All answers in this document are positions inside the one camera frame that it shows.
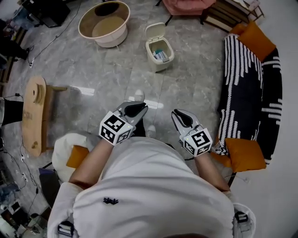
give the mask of white cushion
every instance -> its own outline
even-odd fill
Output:
[[[62,182],[68,182],[70,176],[75,171],[74,168],[66,166],[74,145],[86,147],[91,151],[100,140],[99,138],[94,138],[92,136],[93,135],[87,133],[84,135],[79,133],[68,133],[56,140],[52,155],[52,163]]]

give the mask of trash can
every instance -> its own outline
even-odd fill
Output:
[[[169,42],[164,38],[166,25],[162,22],[146,27],[146,50],[149,65],[153,72],[158,72],[169,67],[174,59],[174,51]],[[161,52],[163,58],[156,54]]]
[[[101,47],[115,47],[127,37],[126,23],[129,16],[130,9],[123,2],[100,3],[83,15],[79,33],[84,38],[95,40]]]

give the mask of black chair leg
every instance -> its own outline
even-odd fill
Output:
[[[169,19],[167,20],[167,22],[165,23],[166,26],[168,25],[169,21],[170,21],[172,18],[173,18],[173,15],[171,15],[171,16],[169,17]]]
[[[162,1],[162,0],[159,0],[158,3],[157,3],[155,6],[159,6],[159,4],[160,4],[161,1]]]

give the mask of orange cushion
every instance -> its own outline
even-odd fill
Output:
[[[75,169],[78,168],[88,154],[89,150],[87,148],[79,145],[74,145],[66,166]]]
[[[264,156],[255,140],[226,138],[233,172],[266,168]]]
[[[216,159],[219,163],[222,163],[225,167],[231,168],[231,159],[226,155],[219,155],[211,152],[211,156]]]
[[[264,35],[254,21],[248,24],[238,40],[248,47],[261,62],[276,48],[276,45]]]
[[[236,35],[241,35],[246,29],[246,26],[239,23],[236,26],[234,26],[233,29],[231,29],[230,33],[231,34],[236,34]]]

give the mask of black and white striped blanket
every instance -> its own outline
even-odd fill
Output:
[[[224,80],[218,107],[219,142],[212,151],[228,155],[225,138],[256,140],[269,164],[275,149],[282,109],[282,80],[278,51],[263,63],[238,35],[224,40]]]

